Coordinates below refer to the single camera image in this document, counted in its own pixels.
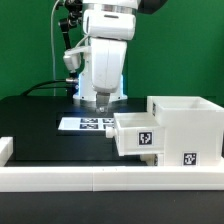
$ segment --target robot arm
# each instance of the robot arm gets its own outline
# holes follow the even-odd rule
[[[78,44],[75,48],[68,49],[65,52],[64,62],[68,70],[74,72],[81,64],[80,53],[83,53],[85,69],[82,73],[82,80],[85,82],[81,83],[81,88],[85,93],[95,95],[96,107],[102,109],[101,111],[107,107],[110,95],[119,89],[127,49],[126,41],[132,40],[135,33],[136,12],[139,10],[143,13],[153,13],[166,1],[82,1],[85,46],[80,47]],[[67,9],[71,9],[71,5],[74,5],[72,9],[76,9],[75,16],[79,13],[75,7],[76,3],[80,5],[79,0],[65,1]],[[90,96],[85,97],[84,93],[79,94],[83,96],[82,99],[91,98]]]

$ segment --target square label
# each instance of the square label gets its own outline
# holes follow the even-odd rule
[[[198,154],[196,152],[184,153],[184,166],[196,166],[198,160]]]
[[[98,127],[98,124],[80,124],[80,130],[83,130],[83,129],[87,129],[87,130],[97,130],[99,127]]]
[[[139,146],[150,146],[153,145],[153,132],[139,132],[138,133],[138,145]]]
[[[98,123],[98,119],[97,118],[81,118],[81,123],[97,124]]]

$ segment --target black cable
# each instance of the black cable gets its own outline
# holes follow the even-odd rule
[[[30,89],[24,91],[23,93],[21,93],[21,96],[27,96],[33,90],[38,89],[38,87],[41,87],[41,86],[44,86],[44,85],[49,85],[49,84],[54,84],[54,83],[60,83],[60,82],[66,83],[66,81],[64,79],[52,80],[52,81],[39,83],[39,84],[34,85],[33,87],[31,87]]]

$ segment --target white box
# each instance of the white box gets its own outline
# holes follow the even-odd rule
[[[224,130],[222,107],[200,97],[151,96],[147,111],[166,129],[165,166],[219,164]]]
[[[114,118],[120,156],[164,153],[164,128],[149,113],[115,113]]]

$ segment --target green wall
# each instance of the green wall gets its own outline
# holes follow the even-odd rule
[[[52,79],[53,4],[53,0],[1,0],[0,98]],[[58,78],[68,74],[57,27],[66,16],[65,9],[55,16]],[[75,44],[81,30],[72,33]],[[138,14],[123,73],[129,97],[197,95],[224,105],[224,1],[169,0],[154,15]]]

